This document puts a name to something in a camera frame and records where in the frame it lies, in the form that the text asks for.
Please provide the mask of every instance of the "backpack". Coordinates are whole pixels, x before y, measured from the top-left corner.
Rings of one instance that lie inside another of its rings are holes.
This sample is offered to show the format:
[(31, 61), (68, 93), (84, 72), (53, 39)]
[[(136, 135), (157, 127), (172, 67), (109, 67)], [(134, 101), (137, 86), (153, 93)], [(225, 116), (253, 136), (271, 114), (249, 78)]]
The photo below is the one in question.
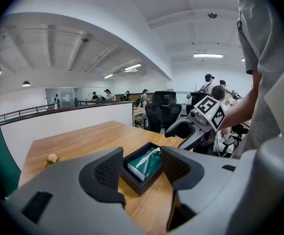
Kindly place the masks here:
[(205, 86), (204, 89), (201, 88), (198, 92), (206, 92), (206, 93), (207, 93), (206, 89), (207, 89), (211, 84), (212, 84), (212, 83), (209, 83), (207, 86)]

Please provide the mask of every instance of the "gray t-shirt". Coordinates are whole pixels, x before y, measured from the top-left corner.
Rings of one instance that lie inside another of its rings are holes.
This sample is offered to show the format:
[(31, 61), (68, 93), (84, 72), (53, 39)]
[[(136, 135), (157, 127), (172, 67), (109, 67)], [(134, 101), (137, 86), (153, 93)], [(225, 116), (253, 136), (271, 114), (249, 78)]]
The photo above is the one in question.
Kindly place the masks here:
[(264, 96), (284, 72), (284, 25), (268, 0), (238, 0), (238, 36), (246, 72), (258, 71), (262, 77), (250, 131), (237, 153), (258, 149), (280, 133)]

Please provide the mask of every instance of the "black tray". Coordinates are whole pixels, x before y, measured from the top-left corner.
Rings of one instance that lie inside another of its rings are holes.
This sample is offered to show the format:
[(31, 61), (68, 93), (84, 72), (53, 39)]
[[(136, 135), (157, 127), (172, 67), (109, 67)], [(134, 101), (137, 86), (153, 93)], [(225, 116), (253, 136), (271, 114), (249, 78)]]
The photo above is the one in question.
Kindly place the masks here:
[(134, 151), (130, 155), (123, 158), (123, 169), (121, 172), (122, 179), (139, 195), (141, 196), (150, 186), (155, 182), (155, 180), (161, 175), (162, 173), (162, 165), (160, 164), (156, 170), (149, 175), (145, 180), (141, 182), (141, 180), (131, 173), (128, 170), (128, 163), (137, 159), (138, 157), (143, 156), (150, 148), (158, 148), (160, 146), (148, 142), (138, 150)]

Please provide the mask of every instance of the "desk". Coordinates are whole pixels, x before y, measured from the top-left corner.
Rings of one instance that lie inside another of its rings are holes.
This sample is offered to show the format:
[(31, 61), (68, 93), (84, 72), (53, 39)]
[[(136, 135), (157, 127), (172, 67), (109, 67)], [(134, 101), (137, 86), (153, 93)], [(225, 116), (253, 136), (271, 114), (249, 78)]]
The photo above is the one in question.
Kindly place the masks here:
[(145, 108), (138, 107), (136, 110), (133, 110), (133, 115), (138, 115), (145, 112)]
[[(147, 142), (178, 147), (182, 140), (165, 138), (158, 133), (111, 121), (34, 141), (24, 162), (19, 186), (44, 169), (45, 159), (50, 153), (62, 157), (62, 160), (68, 160), (122, 146), (123, 155), (127, 156)], [(144, 231), (152, 235), (166, 234), (172, 187), (164, 173), (141, 197), (122, 179), (119, 181), (118, 191), (125, 196), (126, 212)]]

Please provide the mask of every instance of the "white ceiling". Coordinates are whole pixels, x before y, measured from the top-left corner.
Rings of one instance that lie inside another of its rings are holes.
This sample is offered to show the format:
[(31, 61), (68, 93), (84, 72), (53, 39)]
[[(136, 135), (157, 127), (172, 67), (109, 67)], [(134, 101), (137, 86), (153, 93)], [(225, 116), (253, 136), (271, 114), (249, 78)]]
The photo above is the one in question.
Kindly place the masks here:
[[(237, 0), (130, 0), (162, 40), (172, 66), (217, 63), (243, 69), (237, 38)], [(218, 14), (210, 19), (208, 12)], [(224, 54), (222, 59), (194, 59), (194, 53)], [(112, 40), (65, 25), (11, 24), (0, 28), (3, 74), (50, 67), (92, 72), (104, 77), (142, 62)]]

